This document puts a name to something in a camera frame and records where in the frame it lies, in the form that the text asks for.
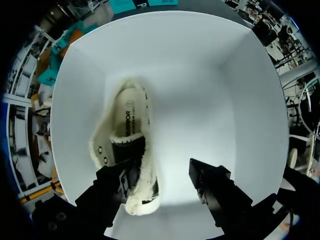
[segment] shoe insole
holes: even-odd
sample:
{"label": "shoe insole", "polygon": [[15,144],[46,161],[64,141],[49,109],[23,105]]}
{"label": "shoe insole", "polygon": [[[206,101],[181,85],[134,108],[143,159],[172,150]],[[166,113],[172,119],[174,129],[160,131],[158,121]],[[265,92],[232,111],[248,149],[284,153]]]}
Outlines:
{"label": "shoe insole", "polygon": [[141,133],[142,103],[136,88],[127,88],[115,99],[113,129],[119,138]]}

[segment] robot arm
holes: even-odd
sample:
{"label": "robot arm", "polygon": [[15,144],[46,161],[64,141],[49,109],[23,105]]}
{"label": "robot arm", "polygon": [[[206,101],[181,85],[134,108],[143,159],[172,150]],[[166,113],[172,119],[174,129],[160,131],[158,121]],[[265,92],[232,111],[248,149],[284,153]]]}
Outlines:
{"label": "robot arm", "polygon": [[[113,239],[104,236],[122,203],[126,203],[132,187],[138,180],[141,163],[126,161],[113,167],[104,166],[97,179],[76,201],[76,206],[54,196],[37,202],[32,219],[43,236]],[[225,235],[215,239],[255,239],[268,236],[285,218],[288,211],[282,207],[273,214],[276,194],[253,203],[230,180],[230,171],[195,159],[190,160],[189,175],[203,204],[207,204],[215,225]]]}
{"label": "robot arm", "polygon": [[125,161],[113,167],[104,166],[96,180],[76,201],[76,206],[54,196],[38,201],[32,214],[33,222],[42,236],[52,239],[70,236],[85,239],[112,239],[104,236],[130,189],[139,177],[137,161]]}

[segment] white bin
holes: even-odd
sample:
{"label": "white bin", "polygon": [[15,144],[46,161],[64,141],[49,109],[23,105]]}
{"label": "white bin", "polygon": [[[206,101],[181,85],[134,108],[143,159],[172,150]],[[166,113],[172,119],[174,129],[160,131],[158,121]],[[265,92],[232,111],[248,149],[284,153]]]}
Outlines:
{"label": "white bin", "polygon": [[67,199],[96,179],[88,142],[119,81],[137,77],[153,103],[160,209],[119,211],[108,236],[203,240],[221,235],[188,175],[194,158],[223,165],[254,204],[280,186],[288,119],[275,68],[254,33],[187,11],[151,12],[106,24],[74,42],[53,93],[51,140]]}

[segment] metal rack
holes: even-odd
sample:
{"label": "metal rack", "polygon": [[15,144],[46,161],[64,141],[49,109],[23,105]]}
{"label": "metal rack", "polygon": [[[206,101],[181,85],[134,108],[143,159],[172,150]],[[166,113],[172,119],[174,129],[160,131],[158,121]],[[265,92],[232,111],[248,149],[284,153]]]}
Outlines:
{"label": "metal rack", "polygon": [[[6,93],[4,94],[3,102],[8,104],[7,105],[7,113],[6,113],[6,142],[8,146],[8,161],[10,165],[10,169],[12,171],[13,180],[15,181],[15,185],[17,186],[18,190],[18,197],[22,199],[24,196],[31,195],[33,193],[36,193],[44,188],[47,188],[51,185],[51,182],[45,182],[41,184],[41,182],[38,181],[35,169],[33,168],[33,163],[31,159],[31,153],[30,153],[30,142],[29,142],[29,111],[30,108],[32,108],[32,102],[28,98],[31,86],[33,85],[33,78],[36,73],[37,69],[37,60],[39,60],[39,56],[46,50],[47,47],[53,44],[54,39],[52,39],[46,32],[44,32],[40,27],[34,26],[35,33],[32,38],[32,41],[27,46],[23,47],[20,52],[18,53],[16,60],[13,64],[12,71],[8,75],[8,81],[7,81],[7,89]],[[40,37],[44,37],[46,41],[42,41],[40,44],[39,49],[35,49],[35,45]],[[24,72],[26,72],[26,65],[28,64],[28,61],[32,59],[32,63],[27,66],[28,67],[28,74],[25,75]],[[20,84],[23,83],[23,89],[20,91],[20,94],[17,94],[18,87]],[[11,109],[12,108],[19,108],[22,109],[23,114],[21,114],[19,117],[17,116],[10,116]],[[20,141],[22,143],[21,146],[23,146],[23,149],[25,149],[25,155],[23,157],[18,156],[16,153],[12,153],[12,149],[14,148],[14,151],[18,151],[17,149],[17,141]],[[34,182],[32,188],[24,187],[24,185],[20,185],[19,179],[21,181],[21,178],[18,176],[19,173],[17,172],[16,162],[15,160],[23,161],[23,165],[26,165],[26,171],[29,174],[29,179],[32,179],[32,182]],[[59,180],[57,177],[52,179],[54,183],[57,183]]]}

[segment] white fur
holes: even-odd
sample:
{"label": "white fur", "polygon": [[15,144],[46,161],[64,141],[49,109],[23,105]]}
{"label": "white fur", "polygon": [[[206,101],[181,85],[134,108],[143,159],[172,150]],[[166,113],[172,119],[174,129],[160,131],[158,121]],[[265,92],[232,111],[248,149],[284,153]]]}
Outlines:
{"label": "white fur", "polygon": [[161,183],[159,180],[159,175],[157,174],[156,170],[156,165],[154,163],[154,158],[152,155],[152,149],[151,149],[151,134],[150,134],[150,126],[148,124],[148,119],[151,121],[151,114],[150,110],[151,108],[151,103],[150,103],[150,96],[148,95],[148,100],[145,99],[145,90],[135,81],[131,79],[127,79],[122,82],[122,85],[117,89],[116,94],[114,95],[114,98],[112,101],[109,102],[105,114],[103,115],[102,121],[98,124],[92,138],[89,141],[89,149],[90,149],[90,155],[95,163],[95,166],[97,168],[103,167],[105,164],[104,162],[98,158],[97,153],[95,151],[95,145],[97,140],[97,136],[100,134],[106,134],[106,142],[107,141],[112,141],[112,142],[122,142],[126,139],[124,138],[117,138],[116,136],[113,135],[112,132],[105,132],[105,129],[108,129],[110,126],[110,118],[109,116],[113,113],[113,104],[114,104],[114,99],[116,98],[117,94],[129,87],[135,87],[138,91],[140,91],[140,94],[142,97],[142,104],[148,105],[148,108],[143,107],[143,113],[142,116],[144,116],[141,119],[141,132],[142,134],[135,134],[132,136],[127,137],[128,141],[132,141],[134,139],[137,139],[140,136],[144,136],[145,138],[145,152],[141,160],[141,167],[140,167],[140,175],[139,179],[134,186],[134,188],[130,191],[127,202],[125,204],[125,210],[130,214],[130,215],[146,215],[146,214],[151,214],[154,211],[158,209],[160,206],[160,197],[157,196],[155,199],[153,199],[151,202],[147,204],[142,204],[142,201],[147,201],[152,199],[153,196],[153,186],[155,182],[157,181],[158,188],[159,188],[159,194],[161,194]]}

